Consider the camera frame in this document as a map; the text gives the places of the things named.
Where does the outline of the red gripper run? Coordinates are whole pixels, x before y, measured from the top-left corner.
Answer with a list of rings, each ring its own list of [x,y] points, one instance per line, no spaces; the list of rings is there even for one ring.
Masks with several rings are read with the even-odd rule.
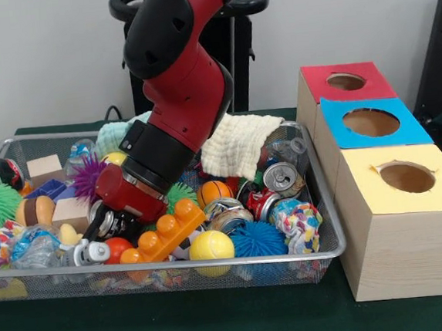
[[[101,242],[118,237],[130,241],[136,224],[133,216],[144,225],[156,221],[167,211],[165,195],[158,193],[139,178],[131,176],[116,164],[107,164],[96,179],[94,189],[108,208],[129,214],[108,214],[109,210],[91,212],[89,227],[83,235],[88,241]]]

